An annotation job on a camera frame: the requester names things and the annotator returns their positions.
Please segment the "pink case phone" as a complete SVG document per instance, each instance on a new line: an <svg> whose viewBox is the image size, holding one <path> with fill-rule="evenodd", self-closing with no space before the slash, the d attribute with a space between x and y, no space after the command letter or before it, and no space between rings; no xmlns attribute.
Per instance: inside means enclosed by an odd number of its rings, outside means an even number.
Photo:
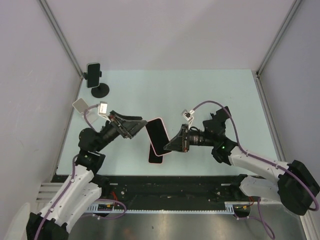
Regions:
<svg viewBox="0 0 320 240"><path fill-rule="evenodd" d="M160 117L149 120L145 128L150 140L150 145L157 157L171 153L170 150L165 149L165 145L169 143L170 139L165 124Z"/></svg>
<svg viewBox="0 0 320 240"><path fill-rule="evenodd" d="M150 164L162 164L163 156L157 156L154 152L153 146L149 145L149 154L148 154L148 162Z"/></svg>

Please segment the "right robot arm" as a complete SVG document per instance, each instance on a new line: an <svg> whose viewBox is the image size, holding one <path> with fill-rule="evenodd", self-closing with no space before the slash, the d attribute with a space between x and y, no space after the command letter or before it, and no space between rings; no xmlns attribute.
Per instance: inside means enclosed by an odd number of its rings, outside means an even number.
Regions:
<svg viewBox="0 0 320 240"><path fill-rule="evenodd" d="M182 124L178 134L165 146L168 151L186 153L190 146L212 147L211 154L218 163L246 169L258 178L242 174L230 188L231 196L242 201L245 197L262 197L281 202L292 213L303 216L320 206L316 196L320 186L307 167L298 160L293 162L265 159L244 150L237 142L226 137L226 126L215 123L195 130Z"/></svg>

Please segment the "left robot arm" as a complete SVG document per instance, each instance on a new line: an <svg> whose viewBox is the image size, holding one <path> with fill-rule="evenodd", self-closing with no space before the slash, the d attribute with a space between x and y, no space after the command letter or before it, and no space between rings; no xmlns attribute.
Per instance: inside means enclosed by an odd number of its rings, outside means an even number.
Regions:
<svg viewBox="0 0 320 240"><path fill-rule="evenodd" d="M106 156L100 151L117 137L132 139L146 125L140 116L112 110L105 125L96 131L90 124L79 133L79 153L72 159L71 174L39 213L30 213L26 225L29 240L67 240L88 207L110 196L109 179L98 172Z"/></svg>

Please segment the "black round-base phone stand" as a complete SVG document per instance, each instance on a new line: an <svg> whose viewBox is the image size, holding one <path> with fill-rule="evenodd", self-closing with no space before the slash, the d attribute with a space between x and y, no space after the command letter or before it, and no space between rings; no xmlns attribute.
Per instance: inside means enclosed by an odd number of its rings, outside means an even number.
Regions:
<svg viewBox="0 0 320 240"><path fill-rule="evenodd" d="M87 73L84 72L82 77L86 80L86 87L87 87ZM90 89L91 95L94 98L98 98L98 99L104 98L110 92L110 88L106 83L100 83L100 78L99 78L99 86L93 87L93 88L88 88L88 89Z"/></svg>

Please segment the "white phone stand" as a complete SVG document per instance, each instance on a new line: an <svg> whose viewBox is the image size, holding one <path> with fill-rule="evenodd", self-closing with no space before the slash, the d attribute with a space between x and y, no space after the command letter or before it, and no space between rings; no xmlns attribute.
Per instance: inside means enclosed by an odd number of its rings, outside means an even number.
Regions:
<svg viewBox="0 0 320 240"><path fill-rule="evenodd" d="M72 106L83 118L85 110L89 108L83 98L78 98L72 103ZM86 113L86 118L90 124L93 124L98 119L98 116L94 113L94 109L89 109Z"/></svg>

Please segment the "black square-base phone stand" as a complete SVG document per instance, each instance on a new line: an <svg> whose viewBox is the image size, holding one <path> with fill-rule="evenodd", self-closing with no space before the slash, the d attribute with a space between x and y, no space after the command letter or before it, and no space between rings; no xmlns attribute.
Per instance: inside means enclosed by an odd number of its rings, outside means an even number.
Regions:
<svg viewBox="0 0 320 240"><path fill-rule="evenodd" d="M204 131L216 135L223 136L226 133L226 120L230 118L228 106L225 107L226 111L221 108L215 113L210 113L211 119L202 122Z"/></svg>

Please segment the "grey case phone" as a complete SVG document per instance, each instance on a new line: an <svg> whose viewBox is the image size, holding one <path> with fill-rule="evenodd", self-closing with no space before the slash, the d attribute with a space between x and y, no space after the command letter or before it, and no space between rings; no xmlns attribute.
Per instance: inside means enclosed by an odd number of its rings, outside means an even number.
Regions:
<svg viewBox="0 0 320 240"><path fill-rule="evenodd" d="M86 86L88 88L95 88L98 87L100 84L100 77L101 77L101 65L100 63L89 63L87 65L86 71Z"/></svg>

